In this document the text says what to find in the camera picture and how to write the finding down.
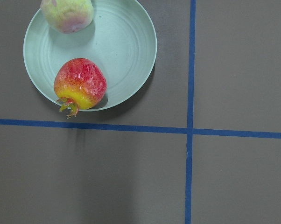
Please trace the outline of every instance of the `horizontal blue line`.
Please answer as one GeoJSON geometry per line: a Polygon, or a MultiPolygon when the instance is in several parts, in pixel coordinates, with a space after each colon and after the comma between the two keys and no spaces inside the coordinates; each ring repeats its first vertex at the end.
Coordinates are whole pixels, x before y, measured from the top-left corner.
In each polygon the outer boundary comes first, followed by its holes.
{"type": "Polygon", "coordinates": [[[252,131],[233,131],[233,130],[216,130],[216,129],[194,128],[193,134],[231,136],[231,137],[281,139],[281,133],[278,133],[278,132],[252,132],[252,131]]]}
{"type": "Polygon", "coordinates": [[[152,132],[152,133],[174,133],[174,134],[187,134],[188,133],[187,128],[179,128],[179,127],[108,125],[108,124],[72,123],[72,122],[58,122],[58,121],[38,121],[38,120],[17,120],[17,119],[0,119],[0,125],[59,127],[59,128],[95,129],[95,130],[130,131],[130,132],[152,132]]]}

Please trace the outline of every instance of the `plate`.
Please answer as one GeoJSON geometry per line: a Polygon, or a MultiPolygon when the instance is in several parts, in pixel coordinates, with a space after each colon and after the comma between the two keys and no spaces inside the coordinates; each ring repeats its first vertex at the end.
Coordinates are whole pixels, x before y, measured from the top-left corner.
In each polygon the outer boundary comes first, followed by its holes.
{"type": "Polygon", "coordinates": [[[51,28],[39,9],[25,34],[23,57],[35,87],[56,103],[53,83],[59,69],[73,58],[88,58],[104,74],[107,90],[93,108],[116,106],[135,94],[149,77],[156,59],[154,25],[136,0],[93,0],[91,24],[73,34],[51,28]]]}

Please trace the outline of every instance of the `tabletop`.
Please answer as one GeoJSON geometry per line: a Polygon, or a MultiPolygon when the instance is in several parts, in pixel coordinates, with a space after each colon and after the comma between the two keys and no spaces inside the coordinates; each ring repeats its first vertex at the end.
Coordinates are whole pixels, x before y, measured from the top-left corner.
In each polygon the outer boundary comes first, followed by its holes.
{"type": "Polygon", "coordinates": [[[66,119],[23,61],[41,1],[0,0],[0,223],[281,224],[281,0],[138,2],[148,80],[66,119]]]}

